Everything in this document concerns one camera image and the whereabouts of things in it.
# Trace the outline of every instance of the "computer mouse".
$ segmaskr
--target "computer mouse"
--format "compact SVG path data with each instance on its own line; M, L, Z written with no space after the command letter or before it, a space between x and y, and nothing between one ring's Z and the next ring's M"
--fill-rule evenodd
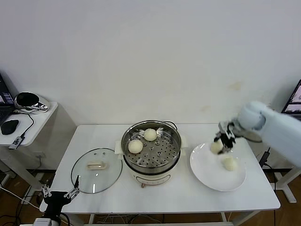
M19 124L19 120L6 121L1 125L1 133L3 135L12 134L16 130L18 124Z

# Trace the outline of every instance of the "metal bowl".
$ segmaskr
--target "metal bowl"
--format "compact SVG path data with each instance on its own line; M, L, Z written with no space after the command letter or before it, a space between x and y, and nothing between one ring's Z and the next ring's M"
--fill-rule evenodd
M157 139L145 140L143 135L146 129L156 130ZM143 149L138 154L130 153L128 150L129 142L134 139L139 139L143 143ZM159 175L170 170L178 162L181 137L168 123L147 120L133 125L124 133L121 148L124 161L132 170L144 175Z

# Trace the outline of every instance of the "white plate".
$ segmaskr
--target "white plate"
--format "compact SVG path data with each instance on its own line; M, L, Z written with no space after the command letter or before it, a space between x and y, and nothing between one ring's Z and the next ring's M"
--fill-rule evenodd
M226 192L238 189L246 180L246 166L239 159L238 169L228 171L222 159L230 154L216 155L210 151L210 144L201 144L193 149L190 165L194 175L206 186Z

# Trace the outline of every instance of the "laptop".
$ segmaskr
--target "laptop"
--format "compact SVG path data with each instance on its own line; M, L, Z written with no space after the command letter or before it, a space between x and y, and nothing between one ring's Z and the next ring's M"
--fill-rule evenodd
M14 109L14 100L0 74L0 125L5 122Z

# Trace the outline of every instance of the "white robotic arm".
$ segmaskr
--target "white robotic arm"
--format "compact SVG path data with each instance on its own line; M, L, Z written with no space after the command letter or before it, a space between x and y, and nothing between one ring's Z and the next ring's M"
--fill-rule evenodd
M261 137L262 141L282 154L296 167L301 167L301 121L268 108L261 102L246 104L231 122L220 123L217 138L222 140L224 150L229 151L235 137L249 131Z

